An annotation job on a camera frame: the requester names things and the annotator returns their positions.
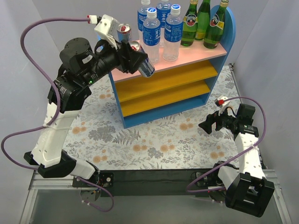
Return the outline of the water bottle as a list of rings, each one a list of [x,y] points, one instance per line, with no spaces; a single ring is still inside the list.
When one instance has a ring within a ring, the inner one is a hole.
[[[147,18],[143,22],[142,38],[144,51],[148,54],[149,60],[153,64],[158,63],[161,23],[157,18],[157,9],[154,7],[147,10]]]
[[[157,18],[160,21],[161,25],[161,38],[160,38],[160,47],[164,47],[164,27],[165,27],[165,22],[167,19],[167,16],[171,12],[171,3],[169,0],[161,0],[157,6]]]
[[[150,3],[150,0],[141,0],[141,6],[137,10],[137,25],[140,42],[142,42],[143,23],[147,18],[147,10],[150,7]]]
[[[173,4],[164,26],[163,59],[168,62],[176,61],[179,55],[179,46],[183,33],[183,19],[180,13],[181,6]]]

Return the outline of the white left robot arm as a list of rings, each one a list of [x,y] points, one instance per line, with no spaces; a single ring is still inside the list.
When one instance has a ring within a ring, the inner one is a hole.
[[[78,176],[93,187],[100,181],[100,171],[90,162],[74,159],[62,149],[68,131],[91,95],[91,85],[114,69],[135,73],[148,61],[148,55],[134,49],[128,41],[114,48],[100,40],[92,48],[87,39],[79,37],[68,41],[59,57],[62,65],[54,80],[58,91],[53,88],[49,91],[45,123],[55,114],[58,116],[42,130],[35,148],[26,152],[24,159],[30,165],[37,165],[38,173],[44,178]]]

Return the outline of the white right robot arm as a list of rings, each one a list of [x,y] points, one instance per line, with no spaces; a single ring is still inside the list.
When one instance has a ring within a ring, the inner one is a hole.
[[[225,204],[234,210],[261,217],[273,195],[274,183],[268,181],[262,170],[259,149],[254,144],[259,140],[258,129],[252,125],[255,107],[240,104],[237,114],[228,114],[228,102],[218,102],[220,110],[209,114],[199,124],[207,134],[212,132],[212,124],[216,130],[226,128],[234,136],[239,157],[239,168],[224,165],[211,174],[212,182],[226,188]]]

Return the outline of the green Perrier bottle yellow label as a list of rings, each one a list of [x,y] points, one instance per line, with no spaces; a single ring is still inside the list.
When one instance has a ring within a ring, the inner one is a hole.
[[[197,32],[197,0],[191,0],[183,19],[181,45],[189,47],[193,44]]]

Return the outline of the red bull can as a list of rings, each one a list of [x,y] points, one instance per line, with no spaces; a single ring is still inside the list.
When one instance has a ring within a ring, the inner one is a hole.
[[[120,23],[117,28],[117,35],[119,43],[123,40],[131,42],[131,26],[127,23]]]

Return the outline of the green Perrier bottle red label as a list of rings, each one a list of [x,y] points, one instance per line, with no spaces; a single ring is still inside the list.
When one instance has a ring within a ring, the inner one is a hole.
[[[217,12],[213,15],[204,38],[204,46],[208,49],[214,49],[220,43],[224,32],[226,8],[228,0],[222,0]]]

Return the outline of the clear bottle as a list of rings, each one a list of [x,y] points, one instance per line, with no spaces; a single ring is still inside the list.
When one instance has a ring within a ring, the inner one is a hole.
[[[144,51],[143,47],[141,46],[141,44],[139,42],[137,42],[137,41],[131,41],[130,42],[130,46],[135,51],[140,51],[140,52],[146,53]],[[140,74],[143,77],[146,77],[146,78],[151,77],[155,73],[154,65],[149,60],[149,57],[141,64],[141,66],[138,69],[138,71],[140,72]]]

